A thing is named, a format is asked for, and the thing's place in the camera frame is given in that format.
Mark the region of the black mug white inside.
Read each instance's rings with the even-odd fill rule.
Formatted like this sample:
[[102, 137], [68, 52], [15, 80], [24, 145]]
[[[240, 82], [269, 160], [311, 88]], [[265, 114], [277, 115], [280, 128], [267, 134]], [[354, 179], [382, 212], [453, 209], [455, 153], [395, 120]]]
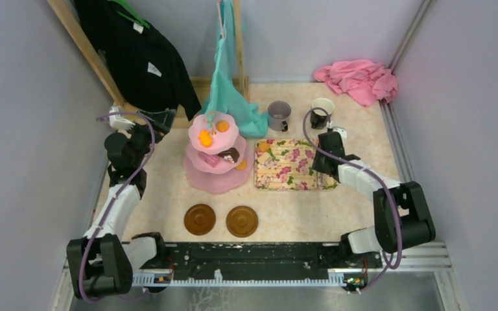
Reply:
[[311, 104], [311, 128], [324, 129], [335, 110], [334, 103], [327, 98], [317, 98]]

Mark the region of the floral serving tray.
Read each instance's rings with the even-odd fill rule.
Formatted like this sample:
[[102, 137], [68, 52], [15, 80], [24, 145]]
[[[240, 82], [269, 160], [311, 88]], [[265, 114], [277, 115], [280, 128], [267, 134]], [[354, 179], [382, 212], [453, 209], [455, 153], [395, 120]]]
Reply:
[[[260, 142], [270, 144], [267, 153]], [[316, 149], [305, 139], [260, 139], [255, 143], [254, 185], [260, 190], [333, 190], [338, 182], [312, 169]]]

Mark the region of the orange macaron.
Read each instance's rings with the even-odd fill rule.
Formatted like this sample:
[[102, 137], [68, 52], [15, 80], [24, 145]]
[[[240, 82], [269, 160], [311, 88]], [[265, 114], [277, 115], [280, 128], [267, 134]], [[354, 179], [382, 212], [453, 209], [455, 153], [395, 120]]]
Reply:
[[259, 145], [258, 145], [258, 150], [261, 153], [267, 153], [270, 150], [270, 144], [267, 143], [266, 141], [260, 142]]
[[220, 133], [227, 132], [229, 130], [229, 127], [230, 127], [229, 123], [225, 120], [220, 120], [215, 124], [216, 131]]

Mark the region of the pink wafer biscuit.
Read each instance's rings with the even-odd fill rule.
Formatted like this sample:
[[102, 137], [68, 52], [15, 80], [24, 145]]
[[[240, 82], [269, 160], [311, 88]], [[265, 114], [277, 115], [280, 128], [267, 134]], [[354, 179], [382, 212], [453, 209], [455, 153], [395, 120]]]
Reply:
[[217, 155], [207, 154], [205, 152], [199, 152], [198, 158], [211, 168], [215, 168], [222, 161], [221, 157]]

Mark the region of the chocolate cake slice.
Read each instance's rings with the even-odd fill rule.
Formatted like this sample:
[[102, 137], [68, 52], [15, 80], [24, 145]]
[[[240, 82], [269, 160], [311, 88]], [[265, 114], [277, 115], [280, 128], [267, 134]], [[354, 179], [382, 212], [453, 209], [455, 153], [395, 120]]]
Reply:
[[231, 147], [227, 150], [224, 150], [224, 151], [218, 153], [217, 155], [221, 159], [223, 159], [224, 161], [226, 161], [228, 163], [236, 163], [236, 162], [238, 162], [238, 160], [240, 158], [239, 151], [234, 147]]

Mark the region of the orange round cookie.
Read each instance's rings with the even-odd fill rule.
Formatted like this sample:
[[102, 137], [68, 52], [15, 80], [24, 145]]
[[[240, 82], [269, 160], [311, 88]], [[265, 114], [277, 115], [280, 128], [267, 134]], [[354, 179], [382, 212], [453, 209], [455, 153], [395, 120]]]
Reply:
[[247, 168], [247, 160], [243, 159], [236, 167], [236, 170], [243, 171]]

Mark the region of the brown wooden coaster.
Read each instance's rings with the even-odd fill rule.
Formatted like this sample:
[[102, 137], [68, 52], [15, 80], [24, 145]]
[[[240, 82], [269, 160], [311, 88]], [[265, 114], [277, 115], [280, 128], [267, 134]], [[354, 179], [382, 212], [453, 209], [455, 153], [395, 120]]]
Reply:
[[202, 236], [208, 234], [217, 221], [214, 210], [206, 204], [190, 207], [184, 216], [184, 226], [192, 234]]
[[226, 217], [228, 231], [238, 238], [249, 237], [256, 232], [258, 226], [258, 215], [248, 206], [234, 207]]

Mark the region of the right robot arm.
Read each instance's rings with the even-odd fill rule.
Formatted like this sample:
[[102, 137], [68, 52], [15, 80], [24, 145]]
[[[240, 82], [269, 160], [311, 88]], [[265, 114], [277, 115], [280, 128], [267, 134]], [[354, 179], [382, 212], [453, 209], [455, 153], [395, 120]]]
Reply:
[[346, 154], [342, 136], [318, 136], [312, 169], [351, 187], [373, 205], [374, 224], [342, 236], [340, 261], [356, 267], [365, 253], [395, 253], [433, 241], [436, 230], [421, 185], [386, 178], [353, 154]]

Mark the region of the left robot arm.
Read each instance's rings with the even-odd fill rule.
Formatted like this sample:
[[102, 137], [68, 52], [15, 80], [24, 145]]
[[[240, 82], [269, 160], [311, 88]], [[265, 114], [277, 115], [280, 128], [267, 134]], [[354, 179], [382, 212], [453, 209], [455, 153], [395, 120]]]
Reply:
[[104, 141], [109, 161], [110, 186], [100, 213], [81, 238], [70, 240], [67, 261], [74, 295], [89, 303], [103, 297], [127, 294], [134, 273], [149, 264], [160, 268], [169, 252], [160, 233], [143, 233], [123, 244], [121, 237], [135, 207], [147, 187], [148, 163], [156, 145], [173, 125], [176, 110], [137, 111], [133, 115], [142, 124], [126, 118], [127, 111], [112, 106], [97, 117], [113, 129]]

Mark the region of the orange croissant pastry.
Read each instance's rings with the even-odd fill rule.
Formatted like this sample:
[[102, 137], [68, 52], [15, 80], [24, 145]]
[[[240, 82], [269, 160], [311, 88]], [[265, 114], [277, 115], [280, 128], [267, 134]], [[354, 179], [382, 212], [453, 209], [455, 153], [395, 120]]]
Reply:
[[200, 141], [200, 144], [205, 148], [209, 148], [213, 145], [212, 134], [207, 130], [201, 130], [198, 135], [198, 139]]

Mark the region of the black hanging shirt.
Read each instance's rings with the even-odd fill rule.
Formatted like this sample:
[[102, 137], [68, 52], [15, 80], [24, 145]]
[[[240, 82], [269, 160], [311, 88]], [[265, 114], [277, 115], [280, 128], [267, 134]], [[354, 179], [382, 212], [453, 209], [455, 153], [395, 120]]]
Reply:
[[183, 107], [187, 120], [202, 106], [174, 45], [153, 25], [146, 29], [116, 11], [112, 2], [74, 2], [80, 25], [100, 52], [125, 100], [134, 107], [159, 112]]

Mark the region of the grey mug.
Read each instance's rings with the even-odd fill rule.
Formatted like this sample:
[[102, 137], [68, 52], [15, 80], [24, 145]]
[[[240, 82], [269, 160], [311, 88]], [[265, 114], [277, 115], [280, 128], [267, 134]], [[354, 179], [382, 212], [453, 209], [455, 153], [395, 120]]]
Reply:
[[291, 106], [281, 100], [269, 104], [268, 127], [277, 132], [287, 132], [289, 130], [289, 118], [291, 116]]

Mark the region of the pink three-tier cake stand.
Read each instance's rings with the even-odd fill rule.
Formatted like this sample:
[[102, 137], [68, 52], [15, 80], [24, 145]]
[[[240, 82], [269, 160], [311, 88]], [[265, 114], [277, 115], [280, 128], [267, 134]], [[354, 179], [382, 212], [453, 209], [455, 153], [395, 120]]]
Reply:
[[[227, 132], [216, 131], [215, 124], [225, 120], [230, 127]], [[213, 145], [205, 148], [200, 144], [198, 135], [201, 130], [207, 130], [212, 134]], [[232, 116], [219, 113], [217, 117], [205, 117], [199, 115], [194, 118], [192, 126], [188, 129], [189, 143], [185, 149], [183, 166], [185, 168], [188, 182], [208, 193], [221, 194], [241, 186], [249, 177], [250, 169], [253, 167], [254, 156], [248, 148], [247, 140], [239, 133]], [[240, 158], [236, 163], [222, 161], [215, 167], [207, 166], [198, 158], [199, 152], [211, 155], [236, 148], [240, 153]], [[243, 171], [236, 170], [235, 167], [243, 160], [247, 160], [247, 168]]]

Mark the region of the pink crumpled cloth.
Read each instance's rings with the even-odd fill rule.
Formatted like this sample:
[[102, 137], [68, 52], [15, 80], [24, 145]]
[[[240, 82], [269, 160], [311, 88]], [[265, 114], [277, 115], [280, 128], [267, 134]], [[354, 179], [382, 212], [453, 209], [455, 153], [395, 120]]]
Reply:
[[337, 61], [319, 67], [313, 78], [334, 94], [347, 94], [363, 107], [381, 100], [390, 103], [399, 91], [398, 80], [391, 69], [381, 62], [365, 59]]

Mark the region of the teal hanging shirt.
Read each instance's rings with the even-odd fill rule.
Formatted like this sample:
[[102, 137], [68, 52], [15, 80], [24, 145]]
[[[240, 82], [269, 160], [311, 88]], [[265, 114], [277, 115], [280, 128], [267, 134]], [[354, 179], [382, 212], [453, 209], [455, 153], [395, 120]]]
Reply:
[[211, 76], [210, 94], [201, 114], [217, 117], [225, 113], [233, 117], [239, 133], [245, 138], [262, 138], [268, 132], [268, 117], [259, 112], [257, 104], [250, 103], [236, 89], [233, 69], [237, 64], [235, 22], [232, 1], [218, 1], [219, 25], [215, 49], [215, 70]]

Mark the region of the green clothes hanger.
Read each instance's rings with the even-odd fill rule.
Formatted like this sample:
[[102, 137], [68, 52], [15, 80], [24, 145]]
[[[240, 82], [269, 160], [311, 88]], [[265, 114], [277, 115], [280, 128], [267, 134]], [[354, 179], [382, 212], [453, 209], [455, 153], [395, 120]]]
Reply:
[[141, 25], [146, 29], [150, 28], [150, 24], [145, 21], [125, 0], [108, 0], [108, 2], [116, 3], [122, 8], [116, 12], [123, 18]]

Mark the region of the wooden clothes rack frame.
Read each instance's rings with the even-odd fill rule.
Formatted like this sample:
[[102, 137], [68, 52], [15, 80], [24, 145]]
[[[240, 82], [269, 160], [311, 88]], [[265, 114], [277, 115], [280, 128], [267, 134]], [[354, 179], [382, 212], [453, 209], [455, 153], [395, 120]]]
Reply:
[[[129, 104], [122, 96], [116, 83], [114, 82], [109, 70], [104, 62], [92, 47], [87, 36], [85, 35], [78, 19], [75, 15], [75, 8], [71, 1], [47, 0], [47, 3], [53, 10], [56, 17], [64, 26], [71, 39], [75, 42], [83, 57], [88, 61], [90, 67], [97, 75], [103, 86], [110, 94], [113, 105], [119, 105], [125, 111], [135, 112], [137, 109]], [[241, 14], [241, 2], [233, 1], [233, 24], [235, 30], [235, 47], [238, 76], [232, 79], [236, 83], [236, 89], [246, 99], [250, 100], [250, 77], [246, 76], [244, 68], [244, 49], [243, 49], [243, 22]]]

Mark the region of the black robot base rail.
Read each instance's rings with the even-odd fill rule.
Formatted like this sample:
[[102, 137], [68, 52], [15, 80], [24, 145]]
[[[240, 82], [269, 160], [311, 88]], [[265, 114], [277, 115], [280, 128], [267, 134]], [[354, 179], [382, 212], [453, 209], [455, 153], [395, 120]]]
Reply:
[[167, 270], [175, 281], [321, 281], [337, 269], [382, 266], [379, 253], [354, 255], [338, 242], [175, 242], [142, 267]]

